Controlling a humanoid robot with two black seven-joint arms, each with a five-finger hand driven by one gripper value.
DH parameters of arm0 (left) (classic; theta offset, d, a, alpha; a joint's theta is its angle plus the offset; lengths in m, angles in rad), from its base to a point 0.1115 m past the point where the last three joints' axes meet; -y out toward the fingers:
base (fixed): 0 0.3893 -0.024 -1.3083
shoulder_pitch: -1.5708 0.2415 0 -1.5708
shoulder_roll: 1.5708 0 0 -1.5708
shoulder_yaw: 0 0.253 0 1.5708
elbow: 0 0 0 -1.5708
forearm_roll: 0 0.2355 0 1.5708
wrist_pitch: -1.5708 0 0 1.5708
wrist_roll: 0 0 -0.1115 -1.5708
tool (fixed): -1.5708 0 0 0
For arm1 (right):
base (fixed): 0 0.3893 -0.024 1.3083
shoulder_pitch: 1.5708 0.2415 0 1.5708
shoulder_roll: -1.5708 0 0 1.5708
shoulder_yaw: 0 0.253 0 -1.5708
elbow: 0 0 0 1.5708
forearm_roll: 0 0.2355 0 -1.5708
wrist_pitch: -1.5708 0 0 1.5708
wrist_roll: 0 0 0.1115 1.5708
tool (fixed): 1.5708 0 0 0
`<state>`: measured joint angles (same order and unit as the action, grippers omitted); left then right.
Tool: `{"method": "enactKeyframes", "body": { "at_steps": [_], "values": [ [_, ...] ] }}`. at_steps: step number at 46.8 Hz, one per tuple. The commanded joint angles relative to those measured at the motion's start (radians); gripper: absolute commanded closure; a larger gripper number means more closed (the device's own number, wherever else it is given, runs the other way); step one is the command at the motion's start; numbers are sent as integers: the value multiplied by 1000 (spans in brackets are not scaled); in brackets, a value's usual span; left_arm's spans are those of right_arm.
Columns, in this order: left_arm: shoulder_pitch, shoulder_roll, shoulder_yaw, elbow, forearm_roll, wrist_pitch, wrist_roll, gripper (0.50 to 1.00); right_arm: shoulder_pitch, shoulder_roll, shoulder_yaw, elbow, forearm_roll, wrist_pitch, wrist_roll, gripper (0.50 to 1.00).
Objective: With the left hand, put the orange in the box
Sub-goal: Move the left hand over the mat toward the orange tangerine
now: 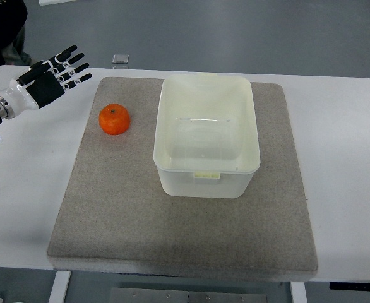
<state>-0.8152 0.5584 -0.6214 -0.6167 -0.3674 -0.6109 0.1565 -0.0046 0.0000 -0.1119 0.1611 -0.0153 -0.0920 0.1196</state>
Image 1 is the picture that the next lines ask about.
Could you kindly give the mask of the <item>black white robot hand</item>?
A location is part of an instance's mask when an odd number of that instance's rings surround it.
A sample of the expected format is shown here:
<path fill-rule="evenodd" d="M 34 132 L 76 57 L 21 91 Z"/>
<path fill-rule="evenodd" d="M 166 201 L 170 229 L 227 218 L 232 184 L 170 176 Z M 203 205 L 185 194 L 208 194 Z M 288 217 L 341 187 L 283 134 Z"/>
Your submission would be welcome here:
<path fill-rule="evenodd" d="M 0 122 L 26 110 L 41 109 L 88 81 L 92 77 L 89 64 L 80 62 L 84 54 L 77 54 L 77 48 L 72 45 L 12 78 L 8 87 L 0 90 Z"/>

